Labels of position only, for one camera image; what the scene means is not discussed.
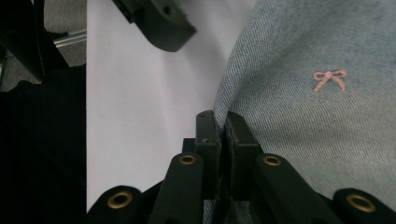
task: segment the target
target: cloth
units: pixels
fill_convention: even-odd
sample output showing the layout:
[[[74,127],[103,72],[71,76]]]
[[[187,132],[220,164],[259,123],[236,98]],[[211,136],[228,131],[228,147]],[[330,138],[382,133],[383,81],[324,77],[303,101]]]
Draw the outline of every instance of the cloth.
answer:
[[[260,1],[219,86],[220,128],[238,113],[315,191],[361,189],[395,210],[395,12],[393,0]],[[245,212],[227,223],[251,223],[245,203],[232,210]]]
[[[0,93],[0,223],[86,214],[85,65]]]

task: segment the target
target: white backdrop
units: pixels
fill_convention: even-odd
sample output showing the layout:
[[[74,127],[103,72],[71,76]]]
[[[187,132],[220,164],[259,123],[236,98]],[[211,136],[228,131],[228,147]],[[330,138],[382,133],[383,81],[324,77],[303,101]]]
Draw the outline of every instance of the white backdrop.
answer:
[[[88,209],[106,190],[161,181],[196,114],[212,109],[257,0],[179,0],[197,33],[180,51],[153,47],[111,0],[88,0]]]

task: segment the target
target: pink bow embroidery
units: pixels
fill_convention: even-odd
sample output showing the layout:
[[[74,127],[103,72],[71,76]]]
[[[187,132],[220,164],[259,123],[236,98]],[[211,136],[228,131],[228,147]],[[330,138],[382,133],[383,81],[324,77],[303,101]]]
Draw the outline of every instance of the pink bow embroidery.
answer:
[[[314,92],[318,92],[329,79],[332,79],[338,86],[340,87],[341,91],[346,89],[346,83],[341,79],[341,77],[346,77],[347,71],[345,70],[337,70],[337,71],[327,71],[327,72],[316,72],[314,73],[314,79],[319,81],[317,86],[314,88]]]

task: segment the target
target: denim fabric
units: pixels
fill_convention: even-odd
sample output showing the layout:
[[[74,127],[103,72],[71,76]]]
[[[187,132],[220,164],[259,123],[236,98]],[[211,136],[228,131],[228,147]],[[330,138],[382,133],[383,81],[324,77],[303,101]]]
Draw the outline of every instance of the denim fabric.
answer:
[[[329,78],[315,92],[314,73],[335,70],[347,72],[345,90]],[[394,0],[263,0],[235,44],[215,115],[220,128],[229,110],[245,117],[263,150],[317,192],[362,189],[395,210],[395,99]],[[245,214],[229,223],[250,223],[246,205],[234,206]]]

